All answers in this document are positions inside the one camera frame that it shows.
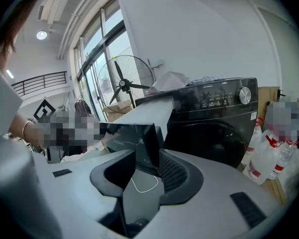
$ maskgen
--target black metal railing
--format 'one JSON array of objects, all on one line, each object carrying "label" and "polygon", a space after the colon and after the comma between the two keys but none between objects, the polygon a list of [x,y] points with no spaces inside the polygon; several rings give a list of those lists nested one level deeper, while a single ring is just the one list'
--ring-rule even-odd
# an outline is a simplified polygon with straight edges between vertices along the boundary
[{"label": "black metal railing", "polygon": [[56,85],[66,84],[66,71],[44,74],[24,81],[12,84],[19,96],[24,96],[32,92],[49,88]]}]

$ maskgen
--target bracelet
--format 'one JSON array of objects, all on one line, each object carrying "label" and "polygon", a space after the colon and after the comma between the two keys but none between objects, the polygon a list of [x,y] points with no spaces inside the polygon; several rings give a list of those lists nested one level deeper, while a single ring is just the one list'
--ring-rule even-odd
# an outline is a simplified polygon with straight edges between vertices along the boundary
[{"label": "bracelet", "polygon": [[25,140],[26,141],[26,139],[25,139],[25,127],[26,127],[26,125],[28,125],[29,123],[31,123],[31,121],[29,121],[29,120],[27,120],[25,123],[24,123],[24,125],[23,125],[23,128],[22,128],[22,137],[23,137],[23,140]]}]

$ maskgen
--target washing machine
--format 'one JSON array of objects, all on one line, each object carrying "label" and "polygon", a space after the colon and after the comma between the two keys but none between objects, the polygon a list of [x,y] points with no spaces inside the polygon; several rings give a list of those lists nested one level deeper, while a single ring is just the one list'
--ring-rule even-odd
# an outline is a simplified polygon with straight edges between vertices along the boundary
[{"label": "washing machine", "polygon": [[258,110],[256,78],[201,83],[136,100],[173,97],[164,148],[238,167]]}]

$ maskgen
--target white cable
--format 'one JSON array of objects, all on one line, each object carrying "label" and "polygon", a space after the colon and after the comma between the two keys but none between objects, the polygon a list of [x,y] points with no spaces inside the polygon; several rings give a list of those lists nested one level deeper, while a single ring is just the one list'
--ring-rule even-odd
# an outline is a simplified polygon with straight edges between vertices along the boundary
[{"label": "white cable", "polygon": [[149,190],[146,190],[146,191],[139,191],[139,189],[138,189],[138,188],[136,187],[136,185],[135,185],[135,182],[134,182],[133,178],[131,178],[131,180],[132,180],[132,182],[133,182],[133,184],[134,184],[134,187],[136,188],[136,190],[137,190],[139,193],[146,193],[146,192],[151,191],[152,189],[156,188],[156,186],[158,185],[158,179],[157,179],[154,175],[153,175],[153,177],[156,179],[156,185],[155,185],[154,187],[150,188]]}]

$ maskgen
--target hand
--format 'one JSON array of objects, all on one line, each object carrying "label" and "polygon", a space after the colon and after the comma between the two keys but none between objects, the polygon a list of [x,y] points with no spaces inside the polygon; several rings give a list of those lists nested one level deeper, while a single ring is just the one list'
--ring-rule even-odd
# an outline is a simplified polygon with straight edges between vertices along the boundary
[{"label": "hand", "polygon": [[57,111],[40,123],[39,128],[43,132],[45,147],[55,147],[75,154],[85,152],[87,146],[103,137],[100,134],[99,121],[93,116],[81,117],[74,112]]}]

